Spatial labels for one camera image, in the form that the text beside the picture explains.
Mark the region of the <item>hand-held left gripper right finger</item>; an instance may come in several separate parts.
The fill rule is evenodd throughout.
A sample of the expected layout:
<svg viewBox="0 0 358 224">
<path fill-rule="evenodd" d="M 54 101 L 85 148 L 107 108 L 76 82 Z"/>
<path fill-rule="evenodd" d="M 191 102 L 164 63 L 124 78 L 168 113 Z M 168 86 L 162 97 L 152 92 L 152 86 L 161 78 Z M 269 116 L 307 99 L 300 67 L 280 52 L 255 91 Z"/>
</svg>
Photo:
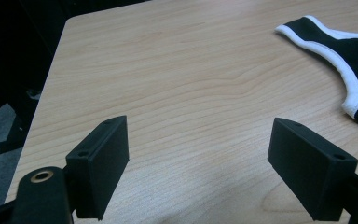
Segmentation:
<svg viewBox="0 0 358 224">
<path fill-rule="evenodd" d="M 344 208 L 340 188 L 358 160 L 306 126 L 276 118 L 268 162 L 300 200 L 312 219 L 338 221 Z"/>
</svg>

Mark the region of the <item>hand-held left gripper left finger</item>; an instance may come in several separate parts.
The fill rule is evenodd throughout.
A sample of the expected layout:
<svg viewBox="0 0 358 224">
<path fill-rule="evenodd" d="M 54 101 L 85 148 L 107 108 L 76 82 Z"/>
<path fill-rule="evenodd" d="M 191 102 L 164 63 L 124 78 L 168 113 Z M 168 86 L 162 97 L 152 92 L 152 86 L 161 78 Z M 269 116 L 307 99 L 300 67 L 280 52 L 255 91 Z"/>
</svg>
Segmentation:
<svg viewBox="0 0 358 224">
<path fill-rule="evenodd" d="M 65 159 L 70 204 L 77 217 L 102 220 L 130 160 L 127 117 L 100 123 Z"/>
</svg>

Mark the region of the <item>black stand base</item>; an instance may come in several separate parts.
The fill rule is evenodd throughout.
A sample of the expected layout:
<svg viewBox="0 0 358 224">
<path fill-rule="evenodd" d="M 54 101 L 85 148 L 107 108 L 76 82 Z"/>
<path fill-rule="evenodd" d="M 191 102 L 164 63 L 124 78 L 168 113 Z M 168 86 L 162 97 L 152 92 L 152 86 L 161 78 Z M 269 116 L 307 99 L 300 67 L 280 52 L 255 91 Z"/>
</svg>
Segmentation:
<svg viewBox="0 0 358 224">
<path fill-rule="evenodd" d="M 24 146 L 30 124 L 25 124 L 16 116 L 5 141 L 0 142 L 0 155 Z"/>
</svg>

